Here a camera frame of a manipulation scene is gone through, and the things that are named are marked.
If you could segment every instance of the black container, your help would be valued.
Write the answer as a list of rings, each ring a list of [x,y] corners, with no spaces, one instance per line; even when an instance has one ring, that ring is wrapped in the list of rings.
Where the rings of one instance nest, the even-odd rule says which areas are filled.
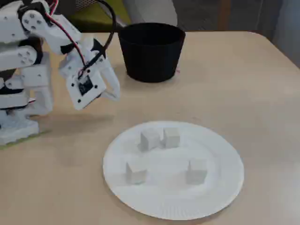
[[[135,80],[158,83],[172,78],[185,32],[164,23],[137,23],[119,32],[127,74]]]

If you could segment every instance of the white plate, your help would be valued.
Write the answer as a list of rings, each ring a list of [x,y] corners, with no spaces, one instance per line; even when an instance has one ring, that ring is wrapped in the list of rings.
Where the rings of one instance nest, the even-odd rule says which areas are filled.
[[[180,147],[139,151],[140,133],[163,128],[178,128]],[[142,158],[148,168],[147,180],[128,185],[126,162]],[[191,158],[206,159],[205,183],[187,185],[185,171]],[[244,181],[244,166],[237,151],[213,131],[184,122],[157,121],[130,128],[108,147],[103,161],[105,180],[111,191],[132,209],[157,218],[191,220],[214,214],[228,206],[239,194]]]

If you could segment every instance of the table surface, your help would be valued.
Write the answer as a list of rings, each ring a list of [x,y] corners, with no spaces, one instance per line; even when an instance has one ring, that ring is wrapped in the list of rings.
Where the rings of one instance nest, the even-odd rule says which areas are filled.
[[[107,34],[97,34],[105,41]],[[100,98],[73,109],[52,55],[54,111],[47,134],[0,150],[3,225],[298,225],[300,71],[266,38],[248,32],[188,33],[180,73],[146,84],[126,76],[117,36],[108,50],[119,102]],[[102,175],[102,158],[122,131],[152,120],[199,124],[240,153],[244,187],[214,216],[171,222],[122,204]]]

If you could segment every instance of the cable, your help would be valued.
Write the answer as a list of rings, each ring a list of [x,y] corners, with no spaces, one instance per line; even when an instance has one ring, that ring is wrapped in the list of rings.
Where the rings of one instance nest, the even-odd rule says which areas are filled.
[[[50,15],[53,15],[55,13],[57,6],[59,4],[59,0],[54,0],[53,4],[54,4],[54,6],[53,6],[52,10],[50,11]]]
[[[107,7],[108,10],[110,11],[110,13],[112,14],[112,31],[111,31],[111,33],[110,33],[110,35],[109,35],[109,37],[108,37],[108,39],[107,39],[107,41],[104,45],[104,50],[106,51],[108,46],[111,44],[112,39],[113,39],[113,35],[114,35],[114,33],[117,29],[117,16],[116,16],[116,13],[115,13],[114,9],[106,1],[104,1],[104,0],[96,0],[96,1],[103,4],[105,7]],[[94,65],[97,62],[97,60],[101,57],[101,55],[102,55],[101,52],[99,52],[87,65],[85,65],[84,68],[82,69],[82,73],[80,74],[79,77],[82,76],[83,72],[87,68]]]
[[[65,35],[67,36],[67,38],[70,40],[70,42],[74,45],[75,49],[78,51],[78,54],[82,60],[82,64],[83,64],[83,68],[85,68],[85,60],[84,60],[84,57],[83,57],[83,54],[81,53],[81,50],[78,46],[78,44],[72,39],[72,37],[68,34],[68,32],[56,21],[54,20],[49,14],[46,13],[46,16],[47,18],[52,22],[54,23],[56,26],[58,26],[64,33]]]
[[[51,9],[54,6],[55,2],[52,2],[51,5],[49,5],[49,9]]]

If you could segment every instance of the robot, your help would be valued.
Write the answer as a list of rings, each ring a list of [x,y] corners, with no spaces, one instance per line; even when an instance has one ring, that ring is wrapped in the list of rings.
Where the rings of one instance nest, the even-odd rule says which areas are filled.
[[[100,96],[120,98],[120,84],[105,53],[113,32],[104,46],[93,37],[81,41],[76,27],[54,14],[57,4],[58,0],[50,6],[45,0],[17,0],[0,8],[0,146],[38,134],[39,125],[30,116],[53,109],[50,55],[42,51],[44,41],[54,53],[65,55],[59,72],[75,109]]]

